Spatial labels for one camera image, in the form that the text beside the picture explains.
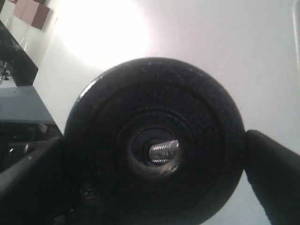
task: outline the metal screw thread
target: metal screw thread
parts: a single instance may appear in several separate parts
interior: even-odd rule
[[[165,164],[174,158],[178,149],[178,140],[155,144],[149,150],[149,158],[152,163]]]

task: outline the weight plate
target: weight plate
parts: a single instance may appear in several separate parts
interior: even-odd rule
[[[225,89],[187,63],[118,65],[94,80],[65,129],[67,172],[105,224],[200,224],[229,199],[243,171],[244,127]],[[178,140],[165,165],[151,145]]]

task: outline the threaded bolt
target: threaded bolt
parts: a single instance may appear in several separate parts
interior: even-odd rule
[[[178,140],[154,144],[149,150],[149,158],[154,164],[166,164],[174,158],[178,149]]]

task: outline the bright light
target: bright light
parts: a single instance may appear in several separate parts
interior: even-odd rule
[[[107,69],[147,51],[148,29],[131,0],[66,0],[62,7],[58,35],[88,65]]]

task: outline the black weight plate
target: black weight plate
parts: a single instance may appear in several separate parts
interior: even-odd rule
[[[178,60],[134,60],[104,72],[74,105],[67,172],[104,224],[200,224],[240,180],[244,133],[234,101],[208,74]],[[137,166],[132,152],[149,137],[179,140],[172,172]]]

